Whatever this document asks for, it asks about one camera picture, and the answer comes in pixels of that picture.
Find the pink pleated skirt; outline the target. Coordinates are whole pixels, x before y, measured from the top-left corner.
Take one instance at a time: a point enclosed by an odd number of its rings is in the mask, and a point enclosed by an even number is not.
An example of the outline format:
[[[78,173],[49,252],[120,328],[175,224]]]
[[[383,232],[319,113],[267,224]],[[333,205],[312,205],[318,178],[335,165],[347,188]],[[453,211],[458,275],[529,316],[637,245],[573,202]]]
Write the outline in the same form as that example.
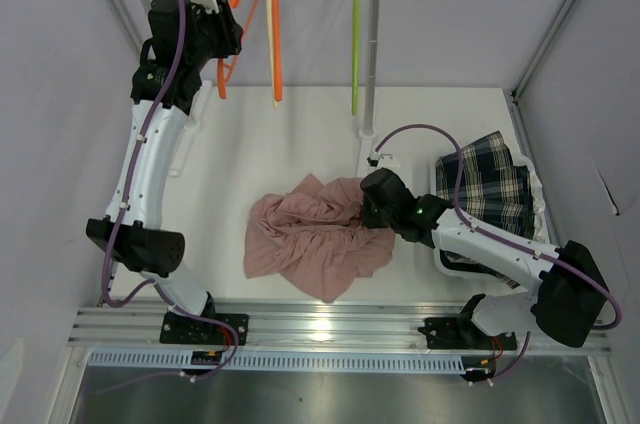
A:
[[[355,280],[388,265],[396,235],[364,226],[360,183],[337,178],[324,184],[309,174],[294,190],[255,202],[245,232],[245,276],[279,274],[301,292],[331,303]]]

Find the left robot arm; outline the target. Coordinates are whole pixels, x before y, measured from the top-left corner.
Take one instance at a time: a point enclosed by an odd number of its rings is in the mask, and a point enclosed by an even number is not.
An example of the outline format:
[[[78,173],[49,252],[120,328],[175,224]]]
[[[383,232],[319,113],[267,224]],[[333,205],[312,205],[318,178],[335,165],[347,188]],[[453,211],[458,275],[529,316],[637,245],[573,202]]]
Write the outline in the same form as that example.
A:
[[[153,0],[148,12],[151,36],[142,47],[132,77],[132,122],[123,167],[103,217],[86,225],[87,237],[104,253],[103,299],[112,267],[119,263],[154,286],[176,313],[185,313],[182,332],[197,344],[216,334],[207,313],[210,294],[184,262],[183,234],[162,227],[164,189],[178,140],[202,86],[201,72],[212,60],[236,56],[242,27],[228,0],[209,10],[194,0]]]

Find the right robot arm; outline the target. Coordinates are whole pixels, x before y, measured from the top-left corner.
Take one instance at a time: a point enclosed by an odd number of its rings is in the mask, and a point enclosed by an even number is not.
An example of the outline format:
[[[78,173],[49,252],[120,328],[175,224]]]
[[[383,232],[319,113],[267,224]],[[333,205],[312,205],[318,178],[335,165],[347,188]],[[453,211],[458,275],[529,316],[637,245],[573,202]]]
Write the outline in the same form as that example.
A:
[[[391,229],[402,239],[478,262],[519,284],[521,292],[473,296],[458,316],[456,333],[479,347],[507,332],[540,330],[571,348],[584,345],[609,292],[590,251],[569,241],[562,247],[530,241],[459,211],[431,194],[414,196],[389,169],[360,183],[362,221]]]

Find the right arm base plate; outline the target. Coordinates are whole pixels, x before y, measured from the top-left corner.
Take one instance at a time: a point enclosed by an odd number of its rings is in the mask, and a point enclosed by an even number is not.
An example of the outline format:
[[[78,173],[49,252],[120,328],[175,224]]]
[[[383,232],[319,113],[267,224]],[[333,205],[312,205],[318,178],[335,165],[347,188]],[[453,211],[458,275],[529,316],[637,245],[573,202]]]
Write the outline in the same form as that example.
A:
[[[427,348],[430,350],[486,350],[493,349],[495,344],[501,344],[505,350],[515,351],[517,340],[512,332],[489,335],[479,327],[475,317],[490,323],[502,322],[498,316],[501,311],[507,314],[515,313],[515,303],[518,294],[505,296],[491,296],[476,294],[465,304],[456,316],[427,317],[417,332],[426,338]]]

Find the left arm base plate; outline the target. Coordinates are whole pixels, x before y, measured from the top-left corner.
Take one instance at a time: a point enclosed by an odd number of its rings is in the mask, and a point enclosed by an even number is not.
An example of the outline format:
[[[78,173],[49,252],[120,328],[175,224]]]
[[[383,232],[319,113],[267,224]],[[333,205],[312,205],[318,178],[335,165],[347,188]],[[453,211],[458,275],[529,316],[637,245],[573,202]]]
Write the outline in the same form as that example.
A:
[[[208,296],[202,317],[207,321],[186,316],[176,310],[168,311],[163,318],[159,335],[162,344],[244,346],[249,331],[249,315],[219,313]]]

